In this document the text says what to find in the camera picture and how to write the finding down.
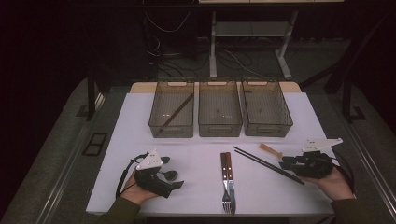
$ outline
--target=wooden handle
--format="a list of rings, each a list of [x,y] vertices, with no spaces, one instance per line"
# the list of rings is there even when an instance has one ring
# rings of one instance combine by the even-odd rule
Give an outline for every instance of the wooden handle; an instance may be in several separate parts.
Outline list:
[[[227,158],[224,152],[220,154],[220,157],[221,157],[222,179],[227,180]]]
[[[264,151],[267,151],[267,152],[269,152],[269,153],[271,153],[271,154],[274,154],[279,160],[281,160],[282,157],[283,157],[283,154],[282,154],[281,152],[278,152],[278,151],[274,150],[273,148],[268,147],[268,146],[265,145],[264,143],[261,143],[261,144],[260,144],[260,148],[261,148],[262,150],[264,150]]]
[[[228,180],[233,180],[233,164],[231,163],[231,153],[226,152],[225,155],[227,158]]]

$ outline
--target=storage bin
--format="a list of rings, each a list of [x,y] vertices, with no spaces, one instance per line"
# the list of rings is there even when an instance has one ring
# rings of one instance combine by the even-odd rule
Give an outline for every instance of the storage bin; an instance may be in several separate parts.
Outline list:
[[[154,138],[193,137],[195,78],[160,78],[148,126]]]
[[[242,77],[241,101],[246,136],[285,137],[293,125],[275,77]]]
[[[199,79],[199,135],[201,137],[238,137],[242,112],[234,77]]]

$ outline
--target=white table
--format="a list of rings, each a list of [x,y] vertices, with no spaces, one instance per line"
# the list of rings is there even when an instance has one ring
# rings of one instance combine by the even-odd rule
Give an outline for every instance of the white table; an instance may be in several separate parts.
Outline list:
[[[137,83],[127,94],[102,167],[97,176],[87,212],[106,212],[115,200],[120,175],[129,159],[154,148],[161,156],[171,158],[163,170],[177,170],[184,180],[181,189],[172,191],[168,199],[159,197],[145,203],[141,216],[209,216],[224,214],[221,197],[220,152],[230,151],[235,181],[236,216],[296,217],[332,214],[330,199],[312,184],[300,185],[233,151],[240,147],[278,166],[275,156],[259,149],[265,143],[285,156],[302,155],[307,138],[325,138],[318,118],[305,93],[298,86],[286,88],[285,99],[293,126],[285,138],[239,137],[201,138],[198,134],[198,94],[195,93],[194,137],[186,139],[153,138],[149,129],[155,83]],[[333,157],[328,148],[322,150]]]

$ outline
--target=metal frame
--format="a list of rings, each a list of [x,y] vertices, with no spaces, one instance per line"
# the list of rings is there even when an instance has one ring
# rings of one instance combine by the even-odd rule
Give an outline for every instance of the metal frame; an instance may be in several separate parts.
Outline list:
[[[284,78],[287,80],[292,79],[284,56],[291,38],[291,33],[293,32],[294,24],[297,20],[297,15],[298,10],[294,10],[291,13],[290,20],[287,22],[217,22],[216,11],[213,11],[209,56],[210,76],[217,76],[216,36],[283,36],[283,43],[280,49],[275,50],[275,54]]]

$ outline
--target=hand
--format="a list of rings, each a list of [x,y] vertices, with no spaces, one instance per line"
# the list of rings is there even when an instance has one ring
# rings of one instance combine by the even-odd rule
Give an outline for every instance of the hand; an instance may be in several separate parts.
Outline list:
[[[333,201],[355,198],[346,179],[336,168],[332,168],[332,172],[321,179],[302,176],[299,176],[299,178],[316,184]]]
[[[137,186],[136,181],[134,180],[134,172],[129,177],[128,181],[125,184],[124,191],[120,195],[121,198],[129,200],[136,204],[143,204],[145,201],[158,197],[157,194],[140,188]]]

